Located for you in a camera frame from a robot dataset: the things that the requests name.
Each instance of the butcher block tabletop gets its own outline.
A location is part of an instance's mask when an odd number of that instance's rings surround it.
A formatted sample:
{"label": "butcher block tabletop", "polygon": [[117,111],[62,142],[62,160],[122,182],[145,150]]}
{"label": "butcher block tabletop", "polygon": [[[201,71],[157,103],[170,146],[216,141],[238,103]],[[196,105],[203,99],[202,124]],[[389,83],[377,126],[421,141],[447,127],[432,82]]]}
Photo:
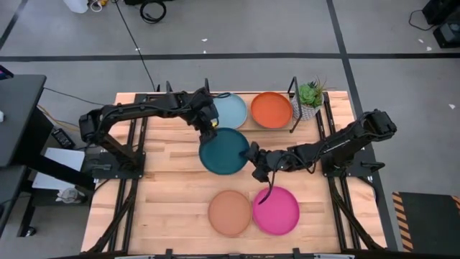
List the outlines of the butcher block tabletop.
{"label": "butcher block tabletop", "polygon": [[[250,104],[258,93],[235,94]],[[350,100],[346,91],[329,91],[328,94],[336,130],[340,130],[354,121]],[[118,93],[115,103],[132,103],[135,95]],[[328,135],[324,109],[322,115]],[[255,141],[265,150],[285,150],[292,145],[320,139],[315,119],[300,121],[293,133],[289,133],[288,128],[267,130],[260,127],[252,121],[250,111],[247,119],[239,131],[249,143]],[[140,121],[134,143],[139,136]],[[125,144],[128,131],[129,122],[120,122],[111,128],[110,134]],[[286,188],[299,203],[300,219],[292,232],[283,236],[269,235],[259,230],[254,222],[238,237],[225,237],[216,232],[209,223],[207,213],[208,204],[217,193],[236,190],[252,201],[268,185],[252,178],[254,166],[250,162],[230,176],[208,172],[198,157],[198,136],[199,133],[180,118],[148,119],[144,145],[147,159],[144,177],[139,181],[137,190],[130,255],[165,254],[167,248],[172,248],[174,254],[291,253],[294,247],[299,247],[302,253],[340,251],[328,181],[322,174],[321,163],[318,163],[314,174],[306,171],[277,173],[275,185]],[[348,178],[347,181],[355,216],[375,242],[384,247],[385,237],[372,187],[356,178]],[[96,243],[113,219],[118,187],[119,180],[111,179],[95,193],[82,251]],[[348,224],[342,217],[347,244],[351,248]],[[121,248],[124,228],[125,223],[121,222],[116,244],[118,249]]]}

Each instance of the green leaves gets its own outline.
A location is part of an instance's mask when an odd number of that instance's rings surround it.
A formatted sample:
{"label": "green leaves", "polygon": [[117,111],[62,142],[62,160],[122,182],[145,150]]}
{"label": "green leaves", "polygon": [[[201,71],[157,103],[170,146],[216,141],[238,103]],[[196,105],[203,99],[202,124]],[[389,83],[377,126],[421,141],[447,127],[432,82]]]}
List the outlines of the green leaves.
{"label": "green leaves", "polygon": [[304,83],[299,89],[299,98],[302,104],[316,108],[323,104],[324,85],[319,80]]}

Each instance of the black desk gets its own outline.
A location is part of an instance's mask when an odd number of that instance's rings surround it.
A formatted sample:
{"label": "black desk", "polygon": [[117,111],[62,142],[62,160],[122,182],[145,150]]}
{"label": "black desk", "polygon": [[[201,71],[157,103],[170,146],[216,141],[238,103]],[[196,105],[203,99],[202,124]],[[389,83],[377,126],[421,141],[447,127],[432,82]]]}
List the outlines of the black desk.
{"label": "black desk", "polygon": [[[28,168],[75,184],[91,194],[93,179],[41,155],[53,129],[52,123],[37,108],[46,77],[16,75],[0,81],[0,203],[18,197],[21,190],[32,192],[27,180]],[[0,235],[11,213],[14,200],[4,205],[0,218]]]}

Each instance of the orange and black striped tape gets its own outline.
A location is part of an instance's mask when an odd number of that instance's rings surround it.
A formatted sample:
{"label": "orange and black striped tape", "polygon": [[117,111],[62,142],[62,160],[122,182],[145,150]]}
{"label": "orange and black striped tape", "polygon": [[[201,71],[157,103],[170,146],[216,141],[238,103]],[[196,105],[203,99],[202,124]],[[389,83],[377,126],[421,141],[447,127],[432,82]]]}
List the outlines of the orange and black striped tape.
{"label": "orange and black striped tape", "polygon": [[410,239],[408,219],[405,216],[403,199],[401,198],[400,193],[397,191],[393,193],[393,203],[395,204],[397,224],[400,227],[402,248],[405,252],[412,252],[414,247]]}
{"label": "orange and black striped tape", "polygon": [[460,214],[460,198],[457,196],[452,196],[452,199],[454,199],[455,205],[457,206],[457,209],[459,209],[459,214]]}

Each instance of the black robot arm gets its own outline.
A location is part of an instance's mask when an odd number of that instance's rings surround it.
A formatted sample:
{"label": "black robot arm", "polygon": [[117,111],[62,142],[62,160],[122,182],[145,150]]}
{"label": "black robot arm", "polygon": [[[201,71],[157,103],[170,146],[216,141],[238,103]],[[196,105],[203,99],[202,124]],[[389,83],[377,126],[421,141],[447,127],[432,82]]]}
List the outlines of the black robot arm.
{"label": "black robot arm", "polygon": [[140,104],[106,105],[94,109],[80,117],[81,139],[88,145],[100,145],[106,149],[123,169],[134,170],[139,167],[139,155],[115,140],[109,130],[117,122],[152,116],[184,119],[188,125],[200,131],[202,143],[216,136],[211,120],[217,119],[219,114],[212,95],[203,87],[193,94],[185,91],[168,93]]}
{"label": "black robot arm", "polygon": [[314,173],[315,165],[325,154],[331,154],[331,163],[336,168],[346,168],[353,162],[356,152],[370,142],[391,138],[396,125],[386,112],[375,109],[365,112],[344,129],[313,144],[288,147],[287,150],[263,150],[256,142],[244,156],[256,167],[252,176],[260,182],[270,182],[270,171],[292,172],[306,169]]}

